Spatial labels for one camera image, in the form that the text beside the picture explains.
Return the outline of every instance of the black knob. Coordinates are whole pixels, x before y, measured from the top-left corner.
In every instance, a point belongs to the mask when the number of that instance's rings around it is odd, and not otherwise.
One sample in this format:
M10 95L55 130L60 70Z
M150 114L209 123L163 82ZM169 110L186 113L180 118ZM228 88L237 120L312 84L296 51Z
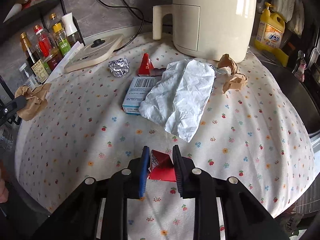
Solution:
M91 45L92 48L95 48L101 44L103 44L105 42L105 40L101 40L101 39L97 39L93 42L93 44Z

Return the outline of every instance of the brown paper bag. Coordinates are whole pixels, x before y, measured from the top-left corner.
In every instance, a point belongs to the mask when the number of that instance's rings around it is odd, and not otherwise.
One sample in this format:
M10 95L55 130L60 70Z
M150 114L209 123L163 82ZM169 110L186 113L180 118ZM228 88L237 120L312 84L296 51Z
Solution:
M41 112L48 104L45 96L49 92L50 87L51 84L44 84L36 87L33 91L31 91L31 88L28 86L19 87L16 91L15 97L20 95L25 96L27 104L17 112L18 116L25 121L29 121Z
M217 68L229 67L231 69L231 75L227 78L226 82L222 87L223 93L228 89L238 89L241 90L247 83L248 78L246 75L239 73L237 64L229 57L229 54L224 54Z

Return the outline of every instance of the air fryer handle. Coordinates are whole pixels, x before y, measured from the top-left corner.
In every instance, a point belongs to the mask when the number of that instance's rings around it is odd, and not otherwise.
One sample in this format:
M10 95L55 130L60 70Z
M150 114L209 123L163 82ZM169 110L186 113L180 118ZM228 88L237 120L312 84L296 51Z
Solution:
M172 13L172 5L157 5L153 7L152 36L160 40L162 35L162 19Z

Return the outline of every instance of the yellow dish soap bottle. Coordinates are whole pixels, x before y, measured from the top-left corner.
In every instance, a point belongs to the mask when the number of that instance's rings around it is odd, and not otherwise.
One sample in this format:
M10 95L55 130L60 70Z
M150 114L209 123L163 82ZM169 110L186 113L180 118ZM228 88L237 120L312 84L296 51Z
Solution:
M263 10L260 17L260 25L254 44L257 49L273 52L274 49L280 47L282 35L284 33L284 20L277 13L270 13L269 7L273 7L269 3Z

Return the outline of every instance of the metal screw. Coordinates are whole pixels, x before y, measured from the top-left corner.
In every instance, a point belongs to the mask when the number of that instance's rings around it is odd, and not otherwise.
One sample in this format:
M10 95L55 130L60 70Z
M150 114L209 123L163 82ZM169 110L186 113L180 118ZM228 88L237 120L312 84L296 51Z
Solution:
M129 169L123 169L123 170L121 171L121 173L122 173L123 175L130 175L131 170L129 170Z
M94 183L94 179L93 178L86 178L84 183L87 185L90 185L90 184Z
M229 182L232 184L237 184L238 183L238 179L236 177L230 177L229 178Z
M199 175L199 174L201 174L201 169L199 169L199 168L194 168L194 169L192 169L192 173L193 173L193 174L196 174L196 175Z

